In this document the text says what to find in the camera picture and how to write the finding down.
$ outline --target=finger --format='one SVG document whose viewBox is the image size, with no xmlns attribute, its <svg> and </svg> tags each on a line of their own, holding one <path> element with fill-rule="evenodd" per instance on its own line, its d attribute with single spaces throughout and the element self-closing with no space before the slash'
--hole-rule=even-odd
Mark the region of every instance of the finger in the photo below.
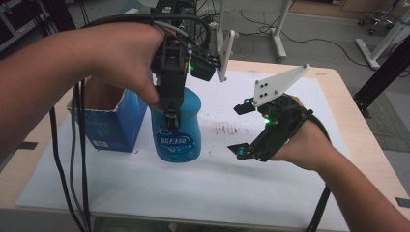
<svg viewBox="0 0 410 232">
<path fill-rule="evenodd" d="M 148 105 L 160 108 L 160 95 L 148 74 L 146 77 L 141 78 L 141 80 L 133 82 L 129 89 L 134 91 Z"/>
</svg>

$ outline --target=table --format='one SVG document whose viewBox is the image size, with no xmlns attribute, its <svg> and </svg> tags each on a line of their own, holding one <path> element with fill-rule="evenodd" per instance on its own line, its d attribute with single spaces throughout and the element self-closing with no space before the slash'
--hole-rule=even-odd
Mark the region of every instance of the table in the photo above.
<svg viewBox="0 0 410 232">
<path fill-rule="evenodd" d="M 291 68 L 291 66 L 284 65 L 240 61 L 231 61 L 228 67 L 231 71 L 258 71 L 260 73 L 280 73 Z M 349 97 L 350 95 L 337 72 L 312 68 L 305 76 L 317 79 L 321 85 L 353 162 L 396 206 L 395 198 L 406 198 L 406 192 L 366 125 L 365 120 Z M 69 98 L 70 94 L 67 94 L 56 105 L 59 124 L 67 115 L 66 103 Z M 39 142 L 36 150 L 17 151 L 3 172 L 0 173 L 0 210 L 26 210 L 18 208 L 15 202 L 31 177 L 49 139 L 49 122 L 48 117 L 45 117 L 26 139 L 27 141 Z M 399 207 L 398 209 L 407 218 L 410 218 L 409 209 Z"/>
</svg>

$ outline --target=cable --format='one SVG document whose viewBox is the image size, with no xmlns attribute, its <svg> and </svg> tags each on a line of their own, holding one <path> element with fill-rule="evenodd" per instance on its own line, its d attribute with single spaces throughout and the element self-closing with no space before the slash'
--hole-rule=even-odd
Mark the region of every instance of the cable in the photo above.
<svg viewBox="0 0 410 232">
<path fill-rule="evenodd" d="M 359 66 L 368 67 L 368 65 L 360 64 L 360 63 L 354 61 L 352 58 L 350 58 L 350 56 L 347 54 L 346 50 L 345 50 L 341 45 L 339 45 L 339 44 L 337 44 L 337 43 L 334 43 L 334 42 L 331 42 L 331 41 L 327 41 L 327 40 L 323 40 L 323 39 L 309 39 L 309 40 L 306 40 L 306 41 L 296 41 L 296 40 L 293 40 L 292 38 L 290 38 L 288 35 L 286 35 L 283 31 L 281 31 L 281 33 L 282 33 L 287 39 L 289 39 L 289 41 L 294 42 L 294 43 L 301 43 L 301 44 L 302 44 L 302 43 L 308 43 L 308 42 L 313 42 L 313 41 L 320 41 L 320 42 L 326 42 L 326 43 L 329 43 L 329 44 L 336 45 L 337 47 L 339 47 L 339 48 L 344 52 L 344 54 L 346 55 L 347 59 L 349 59 L 351 62 L 353 62 L 353 63 L 355 63 L 356 65 L 359 65 Z"/>
<path fill-rule="evenodd" d="M 76 99 L 77 102 L 77 114 L 78 114 L 78 125 L 79 125 L 79 139 L 81 147 L 81 160 L 82 160 L 82 204 L 84 207 L 84 216 L 86 219 L 86 224 L 88 225 L 88 231 L 91 231 L 91 221 L 90 221 L 90 208 L 88 201 L 88 185 L 87 185 L 87 168 L 85 164 L 85 121 L 84 121 L 84 98 L 85 98 L 85 81 L 81 80 L 79 98 Z"/>
<path fill-rule="evenodd" d="M 161 22 L 161 21 L 154 21 L 154 24 L 159 26 L 159 27 L 166 28 L 166 29 L 172 30 L 176 33 L 179 33 L 181 36 L 183 36 L 185 38 L 187 38 L 189 36 L 187 32 L 185 32 L 185 31 L 179 29 L 178 27 L 173 26 L 169 23 L 165 23 L 165 22 Z"/>
<path fill-rule="evenodd" d="M 56 123 L 54 107 L 49 111 L 49 116 L 50 116 L 52 148 L 53 148 L 53 153 L 54 153 L 55 164 L 56 164 L 58 172 L 60 174 L 60 179 L 61 179 L 61 184 L 63 186 L 64 195 L 65 195 L 66 199 L 70 199 L 69 190 L 67 188 L 66 176 L 64 174 L 64 169 L 63 169 L 63 166 L 61 165 L 60 156 L 59 156 L 59 153 L 58 153 L 57 123 Z M 84 227 L 79 222 L 78 217 L 76 216 L 76 214 L 73 210 L 73 205 L 72 205 L 70 200 L 67 200 L 67 206 L 69 207 L 70 214 L 72 215 L 72 217 L 73 217 L 76 225 L 80 229 L 80 231 L 85 232 L 86 230 L 84 229 Z"/>
<path fill-rule="evenodd" d="M 292 5 L 290 5 L 290 7 L 288 8 L 288 11 L 293 7 L 293 5 L 296 3 L 296 0 L 293 1 Z M 257 23 L 257 24 L 262 24 L 261 27 L 259 27 L 259 32 L 255 32 L 255 33 L 240 33 L 242 35 L 245 36 L 250 36 L 250 35 L 260 35 L 260 34 L 268 34 L 267 32 L 269 31 L 269 29 L 271 28 L 275 28 L 274 24 L 279 20 L 279 16 L 277 17 L 277 19 L 274 20 L 274 22 L 272 22 L 271 24 L 267 24 L 265 22 L 265 12 L 263 12 L 263 22 L 259 22 L 259 21 L 254 21 L 252 19 L 249 19 L 247 17 L 244 16 L 244 12 L 241 11 L 241 17 L 249 22 L 253 22 L 253 23 Z"/>
<path fill-rule="evenodd" d="M 205 5 L 205 3 L 207 3 L 208 0 L 205 0 L 204 3 L 202 3 L 202 5 L 197 9 L 197 11 L 201 10 L 201 8 Z"/>
<path fill-rule="evenodd" d="M 74 155 L 75 155 L 75 142 L 76 142 L 76 129 L 75 129 L 75 105 L 76 105 L 76 98 L 79 95 L 79 89 L 78 89 L 78 84 L 75 84 L 74 89 L 73 89 L 73 97 L 72 97 L 72 107 L 70 109 L 70 113 L 72 114 L 72 136 L 73 136 L 73 141 L 72 141 L 72 153 L 71 153 L 71 159 L 70 159 L 70 188 L 71 188 L 71 193 L 73 196 L 73 200 L 75 203 L 75 206 L 81 216 L 82 222 L 84 226 L 87 226 L 87 222 L 85 219 L 84 212 L 81 209 L 81 206 L 78 202 L 78 198 L 75 193 L 75 188 L 74 188 L 74 181 L 73 181 L 73 165 L 74 165 Z"/>
<path fill-rule="evenodd" d="M 156 20 L 193 20 L 199 22 L 205 28 L 206 36 L 202 43 L 202 47 L 209 48 L 211 41 L 211 29 L 206 21 L 195 15 L 178 15 L 178 14 L 120 14 L 97 19 L 84 25 L 82 28 L 102 25 L 106 23 L 116 22 L 140 22 L 140 23 L 154 23 Z"/>
<path fill-rule="evenodd" d="M 329 140 L 329 142 L 332 143 L 331 138 L 328 132 L 326 131 L 325 126 L 323 126 L 322 122 L 320 122 L 320 120 L 312 114 L 308 117 L 308 119 L 311 120 L 314 124 L 316 124 L 319 127 L 319 129 L 323 132 L 323 134 L 326 136 L 326 138 Z M 325 186 L 322 195 L 320 196 L 319 201 L 317 202 L 317 206 L 314 210 L 313 217 L 310 221 L 310 225 L 305 230 L 306 232 L 314 232 L 317 230 L 320 220 L 322 219 L 323 213 L 325 212 L 330 194 L 331 190 L 328 186 Z"/>
</svg>

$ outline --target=blue jar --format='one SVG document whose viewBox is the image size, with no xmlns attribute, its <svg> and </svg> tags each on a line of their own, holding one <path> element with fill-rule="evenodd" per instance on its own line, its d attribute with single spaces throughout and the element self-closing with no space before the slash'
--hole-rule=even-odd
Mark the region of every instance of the blue jar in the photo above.
<svg viewBox="0 0 410 232">
<path fill-rule="evenodd" d="M 181 127 L 176 131 L 166 128 L 163 112 L 150 108 L 154 143 L 162 160 L 187 162 L 198 158 L 201 152 L 201 133 L 197 118 L 200 108 L 200 98 L 192 90 L 185 88 L 184 102 L 180 109 Z"/>
</svg>

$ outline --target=right hand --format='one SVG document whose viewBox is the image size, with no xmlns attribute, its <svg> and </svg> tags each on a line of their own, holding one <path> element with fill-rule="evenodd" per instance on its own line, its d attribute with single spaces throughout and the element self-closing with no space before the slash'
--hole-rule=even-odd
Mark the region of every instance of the right hand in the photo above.
<svg viewBox="0 0 410 232">
<path fill-rule="evenodd" d="M 150 66 L 165 32 L 142 23 L 108 23 L 74 31 L 79 60 L 87 61 L 86 74 L 105 83 L 130 89 L 150 105 L 159 95 L 150 77 Z"/>
<path fill-rule="evenodd" d="M 302 105 L 299 99 L 292 98 Z M 289 161 L 306 170 L 319 171 L 335 150 L 319 127 L 307 120 L 271 160 Z"/>
</svg>

